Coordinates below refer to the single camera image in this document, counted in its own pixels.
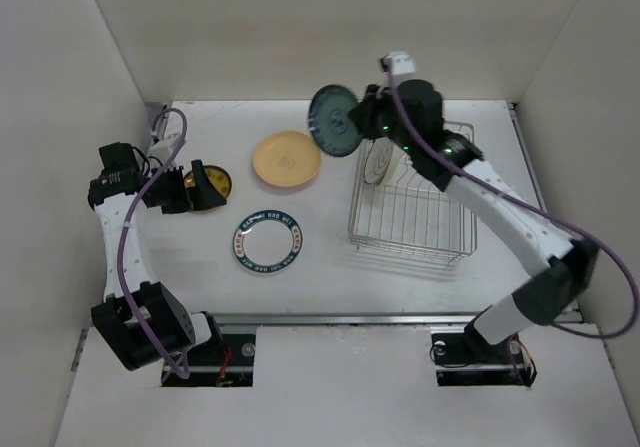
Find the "white cable connector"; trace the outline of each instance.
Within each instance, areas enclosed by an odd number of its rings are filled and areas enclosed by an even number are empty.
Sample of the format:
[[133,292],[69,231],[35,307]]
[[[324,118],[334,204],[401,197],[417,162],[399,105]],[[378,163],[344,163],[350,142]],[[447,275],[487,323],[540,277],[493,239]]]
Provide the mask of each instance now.
[[167,135],[149,148],[147,156],[156,157],[160,162],[165,163],[178,146],[179,140],[180,134]]
[[417,71],[413,57],[405,50],[389,52],[385,57],[385,63],[398,83],[408,80]]

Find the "black mount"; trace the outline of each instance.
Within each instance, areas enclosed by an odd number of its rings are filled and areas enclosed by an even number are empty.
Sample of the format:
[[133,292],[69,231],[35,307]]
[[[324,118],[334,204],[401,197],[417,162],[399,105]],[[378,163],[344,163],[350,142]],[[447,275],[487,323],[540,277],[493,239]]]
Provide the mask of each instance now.
[[201,160],[191,161],[191,171],[195,185],[187,187],[190,210],[209,210],[220,205],[227,205],[227,199],[209,181]]
[[578,295],[587,290],[600,248],[589,239],[572,239],[572,249],[561,259],[513,292],[518,310],[537,325],[551,325]]
[[[143,282],[132,295],[140,309],[149,314],[147,322],[168,352],[180,352],[195,343],[189,313],[162,283]],[[124,297],[109,297],[93,307],[91,320],[128,370],[138,369],[160,358]]]
[[[252,347],[249,354],[246,346]],[[251,387],[255,361],[256,334],[247,331],[232,331],[224,334],[224,341],[206,342],[189,350],[187,359],[191,368],[188,379],[170,375],[162,387]],[[231,352],[225,378],[220,379],[220,369],[225,364],[225,353]],[[165,364],[164,372],[169,367]]]
[[466,332],[434,332],[431,358],[440,386],[523,385],[531,387],[537,372],[525,363],[514,336],[497,345],[471,339]]

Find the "dish rack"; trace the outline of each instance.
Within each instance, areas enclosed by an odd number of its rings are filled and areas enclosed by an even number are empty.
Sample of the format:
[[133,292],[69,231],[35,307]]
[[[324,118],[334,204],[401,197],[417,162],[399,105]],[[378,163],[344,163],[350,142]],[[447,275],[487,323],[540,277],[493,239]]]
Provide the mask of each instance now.
[[[445,128],[474,140],[473,126],[445,122]],[[476,216],[440,192],[413,169],[409,157],[385,185],[366,184],[364,168],[373,142],[363,142],[349,214],[349,238],[358,248],[437,257],[449,262],[477,247]]]

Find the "white wall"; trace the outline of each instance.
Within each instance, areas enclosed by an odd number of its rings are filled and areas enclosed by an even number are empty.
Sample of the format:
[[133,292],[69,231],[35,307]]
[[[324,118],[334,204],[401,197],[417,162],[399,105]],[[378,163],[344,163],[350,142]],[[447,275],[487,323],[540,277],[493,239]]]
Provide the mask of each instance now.
[[[606,239],[640,277],[640,0],[580,0],[518,114],[550,210]],[[608,259],[583,305],[622,325],[629,288]],[[640,429],[640,328],[609,343]]]
[[98,147],[146,111],[94,0],[0,0],[0,445],[52,441],[104,282]]
[[147,100],[358,92],[407,49],[449,99],[519,99],[577,0],[98,0]]

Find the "plate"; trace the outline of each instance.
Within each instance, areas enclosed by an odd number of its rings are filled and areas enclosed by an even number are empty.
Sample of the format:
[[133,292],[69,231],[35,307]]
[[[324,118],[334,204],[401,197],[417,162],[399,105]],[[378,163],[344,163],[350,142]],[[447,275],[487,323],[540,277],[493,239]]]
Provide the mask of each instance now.
[[358,148],[362,136],[348,116],[357,105],[355,94],[341,85],[327,85],[313,96],[307,123],[309,133],[324,153],[345,157]]
[[274,187],[291,188],[313,179],[322,159],[313,139],[302,132],[286,130],[264,139],[253,153],[253,168]]
[[375,184],[387,172],[391,156],[393,155],[394,144],[387,138],[377,139],[364,164],[364,181],[367,184]]
[[240,264],[259,274],[291,265],[302,248],[302,229],[290,215],[262,210],[244,219],[233,236],[233,252]]
[[[233,187],[229,173],[222,167],[216,165],[205,165],[204,171],[207,174],[209,182],[211,182],[216,190],[220,192],[225,199],[229,197],[231,187]],[[187,175],[184,176],[184,186],[189,188],[195,187],[195,185],[196,182],[193,178],[193,172],[189,171]]]

